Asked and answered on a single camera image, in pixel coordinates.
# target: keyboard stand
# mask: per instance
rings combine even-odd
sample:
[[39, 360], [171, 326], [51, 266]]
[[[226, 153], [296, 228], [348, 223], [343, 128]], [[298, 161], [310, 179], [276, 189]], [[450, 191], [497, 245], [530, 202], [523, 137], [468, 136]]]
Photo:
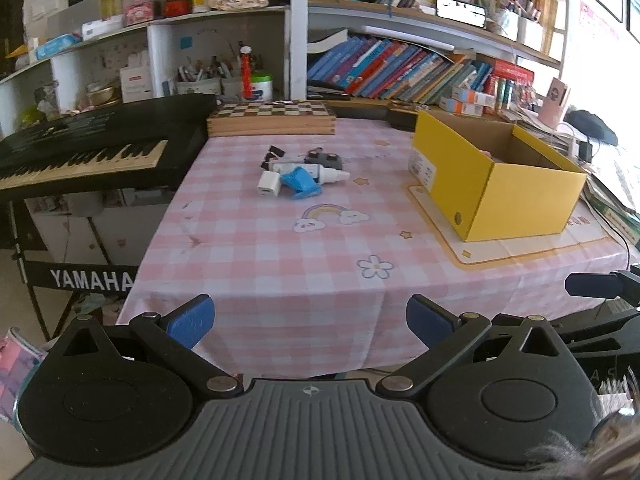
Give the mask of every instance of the keyboard stand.
[[[29, 292], [29, 298], [33, 311], [38, 319], [38, 324], [42, 330], [42, 335], [46, 341], [50, 341], [60, 335], [67, 318], [71, 314], [73, 305], [83, 296], [91, 293], [108, 293], [125, 297], [136, 279], [138, 273], [137, 266], [115, 266], [111, 263], [109, 255], [106, 253], [99, 233], [97, 232], [94, 220], [89, 217], [89, 225], [98, 242], [98, 247], [102, 251], [107, 265], [85, 265], [85, 264], [57, 264], [48, 262], [35, 262], [27, 260], [24, 251], [20, 246], [20, 232], [18, 222], [15, 218], [14, 202], [8, 202], [9, 221], [12, 229], [14, 254], [12, 260], [18, 265], [20, 278]], [[58, 319], [53, 334], [49, 334], [49, 329], [44, 321], [40, 304], [36, 296], [34, 287], [52, 288], [54, 290], [69, 290], [71, 297], [66, 302], [65, 309]]]

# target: gray ribbed plate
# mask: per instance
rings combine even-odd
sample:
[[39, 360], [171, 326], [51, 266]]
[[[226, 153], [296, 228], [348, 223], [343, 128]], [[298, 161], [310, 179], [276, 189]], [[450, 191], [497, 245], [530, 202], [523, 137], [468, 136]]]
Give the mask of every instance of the gray ribbed plate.
[[104, 468], [41, 458], [16, 478], [511, 480], [532, 474], [459, 455], [431, 433], [412, 403], [382, 399], [364, 380], [257, 380], [237, 399], [207, 402], [189, 430], [153, 456]]

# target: metal screw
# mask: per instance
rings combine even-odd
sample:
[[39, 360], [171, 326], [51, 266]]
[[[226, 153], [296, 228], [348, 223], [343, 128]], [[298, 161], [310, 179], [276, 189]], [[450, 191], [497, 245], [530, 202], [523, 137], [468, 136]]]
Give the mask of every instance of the metal screw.
[[391, 375], [382, 379], [382, 385], [390, 392], [405, 392], [414, 387], [414, 382], [402, 375]]
[[212, 377], [207, 381], [207, 388], [212, 392], [225, 393], [232, 392], [238, 387], [238, 381], [233, 377], [219, 376]]

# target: pink checkered tablecloth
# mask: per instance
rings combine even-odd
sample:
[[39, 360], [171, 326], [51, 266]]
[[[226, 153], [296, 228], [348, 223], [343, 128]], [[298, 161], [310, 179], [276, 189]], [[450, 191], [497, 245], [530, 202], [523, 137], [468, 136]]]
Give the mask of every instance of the pink checkered tablecloth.
[[[571, 298], [571, 272], [609, 272], [626, 251], [609, 238], [463, 266], [409, 199], [411, 136], [380, 121], [338, 120], [333, 136], [209, 139], [151, 242], [119, 322], [165, 314], [197, 294], [216, 305], [196, 346], [229, 373], [308, 377], [406, 362], [425, 351], [405, 321], [423, 294], [454, 313], [542, 314], [598, 304]], [[259, 196], [269, 145], [338, 153], [347, 182], [295, 201]]]

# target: cloud print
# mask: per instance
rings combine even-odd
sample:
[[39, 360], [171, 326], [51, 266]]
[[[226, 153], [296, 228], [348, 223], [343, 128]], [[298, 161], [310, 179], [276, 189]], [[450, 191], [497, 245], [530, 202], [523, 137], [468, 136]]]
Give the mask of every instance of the cloud print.
[[324, 229], [325, 223], [314, 218], [300, 218], [293, 224], [293, 230], [297, 233], [308, 233], [311, 231], [317, 231], [318, 229]]
[[340, 213], [340, 223], [345, 225], [357, 224], [369, 220], [369, 215], [360, 211], [347, 210]]

